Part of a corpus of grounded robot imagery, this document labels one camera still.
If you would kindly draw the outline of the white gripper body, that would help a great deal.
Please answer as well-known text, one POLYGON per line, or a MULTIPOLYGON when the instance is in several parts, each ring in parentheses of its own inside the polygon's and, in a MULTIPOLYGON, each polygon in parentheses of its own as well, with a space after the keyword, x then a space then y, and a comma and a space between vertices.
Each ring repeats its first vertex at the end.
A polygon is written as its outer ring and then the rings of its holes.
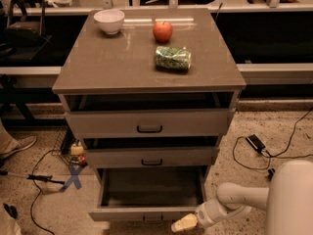
POLYGON ((213 198, 198 206, 195 215, 198 220, 198 226, 208 228, 223 220, 243 217, 250 211, 251 207, 243 205, 235 205, 231 209, 221 204, 217 198, 213 198))

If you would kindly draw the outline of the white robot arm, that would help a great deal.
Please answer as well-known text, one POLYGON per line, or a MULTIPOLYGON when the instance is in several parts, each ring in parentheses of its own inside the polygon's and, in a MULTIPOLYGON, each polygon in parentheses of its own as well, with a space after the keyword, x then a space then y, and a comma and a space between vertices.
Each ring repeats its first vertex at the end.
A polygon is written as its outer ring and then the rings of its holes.
POLYGON ((208 228, 257 208, 266 211, 265 235, 313 235, 313 163, 293 160, 280 166, 267 188, 223 183, 216 196, 171 225, 181 232, 208 228))

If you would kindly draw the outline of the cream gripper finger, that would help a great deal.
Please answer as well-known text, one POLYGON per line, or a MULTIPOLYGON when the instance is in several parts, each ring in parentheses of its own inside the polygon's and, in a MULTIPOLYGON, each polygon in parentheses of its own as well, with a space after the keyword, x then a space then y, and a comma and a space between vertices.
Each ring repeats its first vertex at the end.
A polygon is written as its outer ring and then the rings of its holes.
POLYGON ((198 219, 193 213, 189 213, 181 219, 175 221, 171 225, 171 230, 173 232, 182 232, 186 230, 193 229, 197 226, 198 219))

